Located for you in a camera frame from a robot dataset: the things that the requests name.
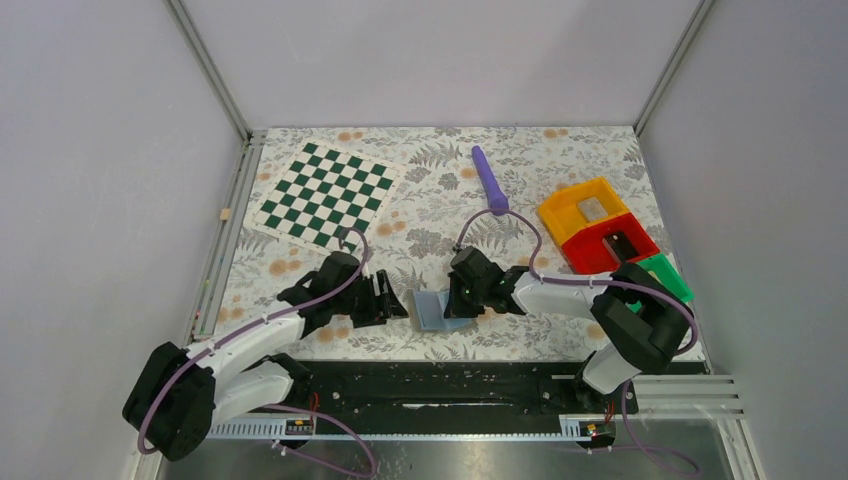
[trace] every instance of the orange box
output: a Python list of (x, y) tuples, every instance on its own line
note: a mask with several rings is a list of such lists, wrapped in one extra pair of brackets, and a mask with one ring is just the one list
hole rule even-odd
[[(592, 197), (598, 199), (607, 211), (607, 216), (590, 222), (577, 208), (577, 204)], [(539, 218), (558, 247), (562, 247), (568, 239), (584, 228), (627, 213), (630, 213), (630, 210), (624, 206), (604, 177), (559, 190), (539, 205)]]

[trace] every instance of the blue sponge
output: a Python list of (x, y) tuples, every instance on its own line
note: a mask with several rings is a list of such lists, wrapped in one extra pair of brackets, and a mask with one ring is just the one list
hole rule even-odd
[(470, 318), (445, 318), (448, 304), (447, 290), (441, 292), (412, 292), (412, 301), (421, 330), (450, 331), (471, 325)]

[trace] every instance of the red box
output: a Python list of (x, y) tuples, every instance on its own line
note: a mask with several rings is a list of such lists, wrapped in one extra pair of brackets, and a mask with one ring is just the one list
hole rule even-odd
[(604, 237), (616, 232), (623, 233), (639, 254), (628, 262), (636, 263), (660, 253), (660, 249), (636, 217), (632, 213), (627, 213), (584, 228), (562, 245), (562, 253), (565, 254), (574, 273), (592, 275), (612, 272), (618, 268), (618, 260), (610, 254), (603, 243)]

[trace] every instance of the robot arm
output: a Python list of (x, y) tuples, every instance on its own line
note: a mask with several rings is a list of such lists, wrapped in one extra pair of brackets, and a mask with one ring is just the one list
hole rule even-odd
[(639, 373), (665, 372), (689, 329), (677, 309), (652, 295), (602, 286), (605, 281), (617, 280), (674, 298), (636, 264), (622, 264), (611, 274), (544, 277), (550, 279), (545, 282), (527, 267), (503, 271), (476, 248), (465, 247), (451, 261), (451, 268), (446, 317), (476, 316), (488, 306), (499, 313), (519, 315), (562, 313), (595, 319), (601, 325), (610, 343), (593, 353), (575, 378), (584, 403), (603, 402), (603, 396)]
[[(160, 345), (124, 405), (124, 419), (141, 430), (163, 385), (190, 359), (206, 351), (211, 353), (201, 356), (167, 391), (146, 430), (147, 441), (169, 460), (183, 458), (210, 428), (237, 415), (287, 399), (304, 400), (293, 397), (302, 396), (296, 382), (305, 380), (308, 372), (286, 355), (267, 357), (269, 353), (326, 325), (336, 314), (349, 314), (354, 327), (407, 315), (385, 271), (377, 272), (376, 281), (360, 275), (351, 282), (358, 269), (355, 257), (333, 252), (317, 272), (308, 273), (277, 295), (284, 309), (291, 310), (288, 315), (266, 318), (244, 332), (218, 335), (187, 349), (170, 342)], [(346, 283), (349, 286), (327, 298)], [(322, 297), (326, 300), (316, 303)]]

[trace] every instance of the green box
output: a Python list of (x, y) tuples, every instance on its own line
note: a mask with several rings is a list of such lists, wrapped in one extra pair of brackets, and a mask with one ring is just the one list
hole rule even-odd
[(657, 280), (659, 280), (665, 288), (673, 293), (675, 297), (679, 298), (681, 302), (688, 303), (695, 298), (692, 290), (690, 290), (689, 286), (686, 285), (686, 282), (680, 278), (680, 274), (677, 273), (677, 270), (674, 269), (671, 262), (665, 258), (665, 255), (654, 255), (653, 257), (648, 257), (641, 262), (638, 262), (638, 264), (640, 267), (647, 270), (648, 273), (653, 273), (654, 276), (657, 277)]

